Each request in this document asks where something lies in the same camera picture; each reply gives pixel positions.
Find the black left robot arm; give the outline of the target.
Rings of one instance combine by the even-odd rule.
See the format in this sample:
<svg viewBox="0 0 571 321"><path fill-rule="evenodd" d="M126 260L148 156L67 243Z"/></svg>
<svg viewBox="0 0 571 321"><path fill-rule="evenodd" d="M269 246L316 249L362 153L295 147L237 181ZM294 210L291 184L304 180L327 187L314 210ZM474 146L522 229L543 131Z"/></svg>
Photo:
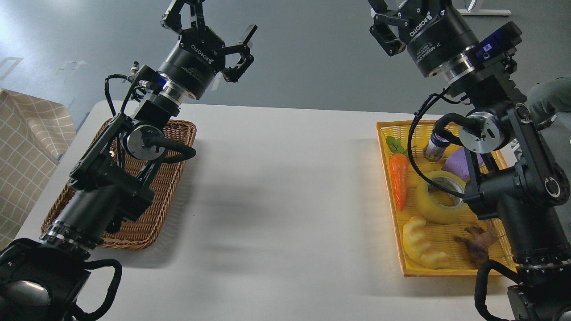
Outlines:
<svg viewBox="0 0 571 321"><path fill-rule="evenodd" d="M200 99L217 74L237 82L254 61L257 25L237 45L226 45L206 25L201 0L173 0L161 25L178 42L159 69L134 62L130 75L105 79L112 119L71 171L71 201L39 241L16 239L2 250L3 321L96 321L109 311L122 265L90 261L91 250L105 232L118 232L152 205L151 183L162 165L196 155L163 133L180 104Z"/></svg>

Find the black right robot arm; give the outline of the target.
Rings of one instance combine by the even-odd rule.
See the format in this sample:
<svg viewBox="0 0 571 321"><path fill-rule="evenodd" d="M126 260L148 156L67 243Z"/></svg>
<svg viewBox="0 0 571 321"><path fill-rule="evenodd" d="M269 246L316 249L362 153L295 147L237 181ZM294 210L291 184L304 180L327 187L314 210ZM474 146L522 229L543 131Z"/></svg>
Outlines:
<svg viewBox="0 0 571 321"><path fill-rule="evenodd" d="M521 30L508 22L479 41L450 0L405 0L390 10L370 1L370 33L389 55L407 50L424 77L442 74L448 87L416 112L414 129L445 94L470 100L466 116L449 113L435 132L463 147L470 180L459 197L480 220L502 221L516 271L488 260L478 269L475 307L497 320L485 304L488 274L500 272L515 285L508 298L517 321L570 319L570 243L555 206L567 202L570 184L525 106L526 96L510 75Z"/></svg>

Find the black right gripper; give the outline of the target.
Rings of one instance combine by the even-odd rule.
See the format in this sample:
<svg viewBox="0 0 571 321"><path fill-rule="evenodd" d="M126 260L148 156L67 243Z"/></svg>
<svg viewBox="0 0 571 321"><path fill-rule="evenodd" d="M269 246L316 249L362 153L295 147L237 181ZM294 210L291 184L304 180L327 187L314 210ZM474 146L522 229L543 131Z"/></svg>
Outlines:
<svg viewBox="0 0 571 321"><path fill-rule="evenodd" d="M385 0L370 0L369 31L392 57L405 50L424 77L479 40L450 0L401 0L396 10Z"/></svg>

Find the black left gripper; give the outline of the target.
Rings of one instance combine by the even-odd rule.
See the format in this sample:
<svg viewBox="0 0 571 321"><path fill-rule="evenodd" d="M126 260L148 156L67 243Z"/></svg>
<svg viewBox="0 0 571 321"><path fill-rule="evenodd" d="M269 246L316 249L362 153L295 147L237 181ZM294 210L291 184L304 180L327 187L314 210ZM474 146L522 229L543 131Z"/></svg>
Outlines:
<svg viewBox="0 0 571 321"><path fill-rule="evenodd" d="M258 29L257 25L249 25L236 45L222 48L224 41L206 27L203 2L204 0L172 0L161 17L161 26L178 34L179 40L158 72L182 86L195 100L202 97L218 72L222 73L226 82L237 82L244 75L254 61L250 53L250 41ZM194 26L198 31L205 31L201 39L197 37L196 28L183 30L180 12L184 5L190 7L190 16L194 17ZM215 49L221 49L224 56L239 54L237 64L226 67L226 58L214 55Z"/></svg>

